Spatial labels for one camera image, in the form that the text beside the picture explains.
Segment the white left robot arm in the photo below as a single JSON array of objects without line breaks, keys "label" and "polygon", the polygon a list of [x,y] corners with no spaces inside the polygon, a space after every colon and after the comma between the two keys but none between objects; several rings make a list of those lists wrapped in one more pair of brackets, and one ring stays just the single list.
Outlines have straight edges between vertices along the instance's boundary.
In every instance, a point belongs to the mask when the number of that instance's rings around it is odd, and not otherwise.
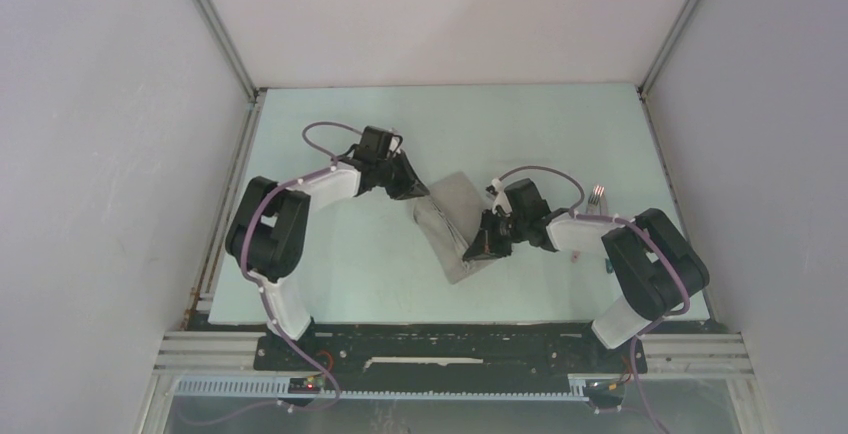
[{"label": "white left robot arm", "polygon": [[430,194],[403,150],[401,134],[373,126],[359,134],[344,153],[331,153],[322,169],[284,182],[250,179],[225,237],[227,254],[256,285],[270,330],[283,337],[278,358],[292,370],[308,368],[316,357],[315,342],[303,335],[313,318],[294,280],[310,215],[375,188],[399,201]]}]

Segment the grey cloth napkin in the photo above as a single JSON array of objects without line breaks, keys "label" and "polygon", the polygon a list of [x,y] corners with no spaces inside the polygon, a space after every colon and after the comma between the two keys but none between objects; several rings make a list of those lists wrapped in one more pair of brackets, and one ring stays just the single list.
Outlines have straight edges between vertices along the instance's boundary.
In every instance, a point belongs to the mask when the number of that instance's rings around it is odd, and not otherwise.
[{"label": "grey cloth napkin", "polygon": [[486,203],[463,172],[454,172],[429,187],[429,194],[415,198],[411,216],[419,227],[447,282],[457,284],[491,266],[494,260],[465,261]]}]

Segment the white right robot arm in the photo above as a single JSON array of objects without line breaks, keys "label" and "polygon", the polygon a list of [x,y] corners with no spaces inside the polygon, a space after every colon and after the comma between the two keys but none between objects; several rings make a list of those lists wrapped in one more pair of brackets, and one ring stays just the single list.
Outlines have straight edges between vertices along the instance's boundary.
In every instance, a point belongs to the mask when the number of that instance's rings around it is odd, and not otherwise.
[{"label": "white right robot arm", "polygon": [[494,180],[493,198],[463,254],[466,261],[511,255],[527,243],[547,252],[594,254],[609,260],[620,297],[589,325],[593,337],[581,346],[585,365],[606,372],[622,357],[621,346],[669,316],[684,314],[709,283],[709,272],[668,215],[650,208],[633,218],[553,210],[535,183]]}]

